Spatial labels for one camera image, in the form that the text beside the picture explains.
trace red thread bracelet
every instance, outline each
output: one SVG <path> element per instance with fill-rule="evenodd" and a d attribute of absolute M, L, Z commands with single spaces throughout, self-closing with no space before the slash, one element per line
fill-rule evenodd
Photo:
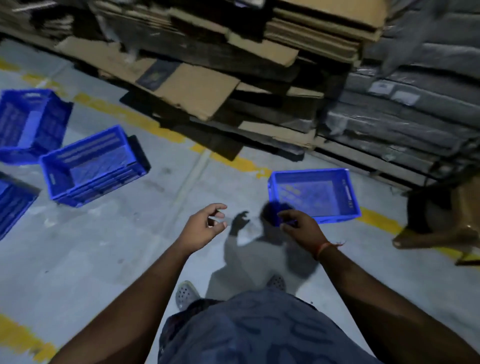
<path fill-rule="evenodd" d="M 320 257 L 320 254 L 322 253 L 322 251 L 325 250 L 326 247 L 332 245 L 332 246 L 338 248 L 339 246 L 342 246 L 343 244 L 345 244 L 345 243 L 335 243 L 335 244 L 333 244 L 331 242 L 326 242 L 326 243 L 321 244 L 317 249 L 317 253 L 315 254 L 315 260 L 318 260 L 318 258 Z"/>

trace concrete floor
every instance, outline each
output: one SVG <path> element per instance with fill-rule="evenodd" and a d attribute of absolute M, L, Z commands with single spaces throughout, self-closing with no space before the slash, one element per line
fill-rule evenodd
<path fill-rule="evenodd" d="M 290 293 L 315 305 L 370 351 L 323 269 L 308 264 L 303 251 L 259 219 L 268 200 L 270 171 L 334 165 L 312 156 L 294 163 L 249 147 L 228 162 L 122 106 L 118 100 L 125 90 L 87 76 L 59 57 L 3 41 L 0 88 L 32 86 L 53 87 L 76 102 L 65 144 L 119 123 L 128 135 L 138 137 L 152 170 L 74 209 L 49 200 L 39 166 L 0 165 L 0 171 L 42 190 L 0 242 L 4 318 L 61 347 L 175 240 L 190 214 L 223 202 L 229 223 L 242 211 L 248 211 L 250 222 L 238 238 L 223 233 L 194 254 L 180 281 L 190 280 L 207 297 L 228 298 L 261 287 L 278 272 Z M 362 207 L 405 224 L 406 200 L 399 191 L 355 173 L 351 177 Z M 342 251 L 350 258 L 480 351 L 480 271 L 455 267 L 435 250 L 396 250 L 389 229 L 374 225 L 353 220 L 322 228 L 331 241 L 346 242 Z M 176 311 L 171 299 L 163 322 Z M 2 320 L 0 363 L 31 363 L 32 354 L 19 349 L 15 353 L 5 333 L 1 338 L 1 325 Z M 149 364 L 155 363 L 157 349 L 155 342 Z"/>

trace blue plastic crate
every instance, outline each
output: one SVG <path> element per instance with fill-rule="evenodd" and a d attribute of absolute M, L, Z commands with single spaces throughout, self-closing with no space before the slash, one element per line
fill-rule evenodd
<path fill-rule="evenodd" d="M 276 214 L 294 208 L 313 217 L 319 224 L 352 220 L 361 216 L 348 170 L 288 170 L 273 172 L 268 180 L 268 195 Z"/>
<path fill-rule="evenodd" d="M 40 158 L 50 198 L 83 206 L 147 173 L 120 125 Z"/>
<path fill-rule="evenodd" d="M 61 147 L 73 103 L 43 89 L 5 90 L 0 100 L 0 161 L 37 164 Z"/>
<path fill-rule="evenodd" d="M 0 180 L 0 240 L 10 231 L 37 195 L 11 182 Z"/>

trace white crocs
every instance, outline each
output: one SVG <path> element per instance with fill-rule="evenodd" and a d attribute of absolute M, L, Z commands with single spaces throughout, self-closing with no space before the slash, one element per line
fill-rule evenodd
<path fill-rule="evenodd" d="M 175 302 L 180 311 L 185 311 L 191 303 L 201 299 L 193 284 L 186 280 L 178 285 Z"/>
<path fill-rule="evenodd" d="M 287 291 L 287 285 L 283 277 L 279 274 L 274 274 L 267 282 L 267 287 L 274 287 L 283 292 Z"/>

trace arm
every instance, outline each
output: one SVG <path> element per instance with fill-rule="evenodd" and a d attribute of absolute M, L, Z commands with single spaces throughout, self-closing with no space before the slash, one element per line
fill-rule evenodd
<path fill-rule="evenodd" d="M 282 211 L 281 229 L 325 269 L 373 353 L 385 364 L 480 363 L 456 333 L 372 277 L 330 244 L 314 219 Z"/>
<path fill-rule="evenodd" d="M 50 364 L 144 363 L 188 257 L 227 227 L 209 218 L 224 218 L 218 210 L 225 208 L 211 204 L 190 216 L 162 256 L 63 346 Z"/>

